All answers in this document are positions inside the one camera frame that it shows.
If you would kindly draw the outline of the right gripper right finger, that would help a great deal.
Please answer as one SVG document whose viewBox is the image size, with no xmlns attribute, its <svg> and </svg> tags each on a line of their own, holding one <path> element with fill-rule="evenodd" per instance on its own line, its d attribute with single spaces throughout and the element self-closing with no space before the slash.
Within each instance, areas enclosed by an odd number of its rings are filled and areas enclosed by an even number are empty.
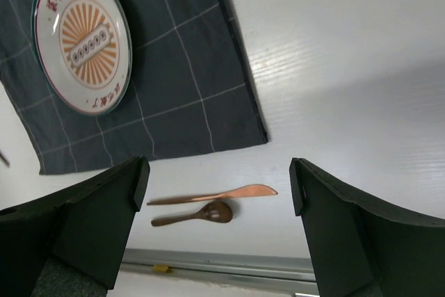
<svg viewBox="0 0 445 297">
<path fill-rule="evenodd" d="M 405 209 L 294 158 L 302 219 L 321 296 L 443 296 L 444 219 Z"/>
</svg>

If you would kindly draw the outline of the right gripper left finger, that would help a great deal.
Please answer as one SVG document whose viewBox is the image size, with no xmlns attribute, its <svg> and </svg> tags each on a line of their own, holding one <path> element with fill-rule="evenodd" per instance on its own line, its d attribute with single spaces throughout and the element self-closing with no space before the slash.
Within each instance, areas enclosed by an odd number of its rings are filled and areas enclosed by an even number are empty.
<svg viewBox="0 0 445 297">
<path fill-rule="evenodd" d="M 106 296 L 115 286 L 150 167 L 131 158 L 1 210 L 2 296 Z"/>
</svg>

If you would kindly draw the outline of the copper knife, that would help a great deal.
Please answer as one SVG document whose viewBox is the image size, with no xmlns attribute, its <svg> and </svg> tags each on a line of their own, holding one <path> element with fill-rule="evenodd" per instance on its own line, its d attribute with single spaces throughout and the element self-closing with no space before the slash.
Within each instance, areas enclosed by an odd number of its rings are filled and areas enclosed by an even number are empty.
<svg viewBox="0 0 445 297">
<path fill-rule="evenodd" d="M 163 198 L 152 200 L 147 205 L 170 205 L 170 204 L 186 204 L 192 202 L 202 202 L 208 200 L 222 200 L 232 198 L 253 198 L 261 196 L 277 195 L 278 192 L 270 186 L 264 184 L 249 184 L 230 191 L 215 193 L 209 195 L 186 195 L 181 197 Z"/>
</svg>

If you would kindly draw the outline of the dark grey checked cloth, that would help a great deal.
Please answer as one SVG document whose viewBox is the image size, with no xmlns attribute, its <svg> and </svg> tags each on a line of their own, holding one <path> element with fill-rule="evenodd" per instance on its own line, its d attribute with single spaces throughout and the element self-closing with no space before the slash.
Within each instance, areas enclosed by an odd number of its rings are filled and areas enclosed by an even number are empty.
<svg viewBox="0 0 445 297">
<path fill-rule="evenodd" d="M 51 86 L 33 45 L 36 0 L 1 0 L 1 84 L 42 175 L 267 143 L 229 0 L 119 0 L 133 62 L 115 107 L 83 115 Z"/>
</svg>

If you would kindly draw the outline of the orange sunburst plate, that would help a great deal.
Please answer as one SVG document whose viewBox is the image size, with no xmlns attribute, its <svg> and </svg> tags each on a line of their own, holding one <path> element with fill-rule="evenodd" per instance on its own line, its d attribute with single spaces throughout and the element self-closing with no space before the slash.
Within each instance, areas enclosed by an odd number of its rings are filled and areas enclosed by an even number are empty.
<svg viewBox="0 0 445 297">
<path fill-rule="evenodd" d="M 118 0 L 34 0 L 31 34 L 49 85 L 71 109 L 98 116 L 120 103 L 133 49 Z"/>
</svg>

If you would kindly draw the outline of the copper fork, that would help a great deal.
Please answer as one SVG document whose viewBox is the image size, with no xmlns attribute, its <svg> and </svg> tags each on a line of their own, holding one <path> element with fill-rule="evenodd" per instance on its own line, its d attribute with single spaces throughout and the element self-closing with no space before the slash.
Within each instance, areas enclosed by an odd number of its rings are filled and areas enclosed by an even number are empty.
<svg viewBox="0 0 445 297">
<path fill-rule="evenodd" d="M 6 156 L 3 154 L 3 152 L 0 152 L 0 160 L 3 162 L 3 164 L 9 168 L 10 167 L 10 162 L 9 160 L 6 158 Z"/>
</svg>

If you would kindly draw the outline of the copper spoon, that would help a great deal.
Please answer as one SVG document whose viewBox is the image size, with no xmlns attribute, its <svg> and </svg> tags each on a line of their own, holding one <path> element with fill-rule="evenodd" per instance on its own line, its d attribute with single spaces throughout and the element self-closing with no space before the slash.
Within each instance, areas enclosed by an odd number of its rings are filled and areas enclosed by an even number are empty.
<svg viewBox="0 0 445 297">
<path fill-rule="evenodd" d="M 152 227 L 161 227 L 194 219 L 205 220 L 213 223 L 229 223 L 233 218 L 233 211 L 228 204 L 214 200 L 204 205 L 203 208 L 194 214 L 155 218 L 151 221 L 151 225 Z"/>
</svg>

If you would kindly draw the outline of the front aluminium rail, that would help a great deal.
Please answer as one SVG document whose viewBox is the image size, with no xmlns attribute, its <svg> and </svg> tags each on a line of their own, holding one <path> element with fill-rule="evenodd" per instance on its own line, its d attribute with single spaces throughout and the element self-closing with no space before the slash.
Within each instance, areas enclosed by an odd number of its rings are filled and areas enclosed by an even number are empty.
<svg viewBox="0 0 445 297">
<path fill-rule="evenodd" d="M 290 296 L 319 295 L 306 258 L 127 249 L 120 269 Z"/>
</svg>

